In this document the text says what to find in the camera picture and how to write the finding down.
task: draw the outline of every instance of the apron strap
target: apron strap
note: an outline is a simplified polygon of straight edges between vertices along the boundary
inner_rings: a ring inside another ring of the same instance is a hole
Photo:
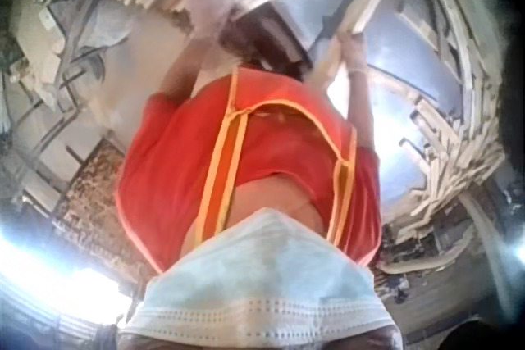
[[[241,111],[235,109],[238,78],[238,70],[235,68],[231,75],[226,114],[222,120],[221,129],[215,142],[212,160],[208,168],[208,175],[199,206],[199,213],[197,214],[195,248],[205,240],[221,233],[226,223],[231,195],[235,187],[235,177],[239,166],[240,152],[246,134],[248,115],[251,112],[250,109],[243,109]],[[298,108],[298,106],[291,105],[290,107],[299,109],[308,118],[311,117],[306,110]],[[343,161],[338,158],[334,167],[334,202],[332,204],[330,225],[326,239],[336,246],[340,243],[343,228],[348,219],[350,199],[354,189],[356,137],[356,131],[352,130],[350,134],[350,146],[347,147],[348,157],[344,157]]]

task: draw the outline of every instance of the red t-shirt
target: red t-shirt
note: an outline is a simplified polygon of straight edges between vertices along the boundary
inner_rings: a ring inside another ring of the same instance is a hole
[[[180,106],[162,93],[153,95],[126,155],[116,191],[120,218],[159,271],[178,260],[197,216],[226,108],[227,85],[223,79],[214,81]],[[334,197],[333,151],[305,117],[286,109],[268,112],[270,116],[249,117],[235,185],[288,175],[308,192],[327,228]],[[367,265],[381,240],[378,160],[373,150],[357,148],[355,161],[354,191],[340,248]]]

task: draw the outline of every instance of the apron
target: apron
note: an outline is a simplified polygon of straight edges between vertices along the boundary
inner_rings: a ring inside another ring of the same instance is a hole
[[[326,239],[339,247],[354,188],[355,128],[332,109],[327,111],[326,106],[313,102],[311,95],[290,94],[289,89],[270,87],[267,83],[258,84],[257,74],[250,71],[235,68],[231,75],[226,112],[213,149],[196,218],[194,247],[224,230],[248,117],[265,105],[287,106],[299,111],[315,124],[336,155],[333,170],[334,201]]]

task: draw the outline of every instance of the light blue surgical mask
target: light blue surgical mask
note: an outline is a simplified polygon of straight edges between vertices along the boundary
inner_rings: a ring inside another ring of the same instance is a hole
[[[315,348],[393,324],[369,270],[264,208],[154,278],[122,332],[205,347]]]

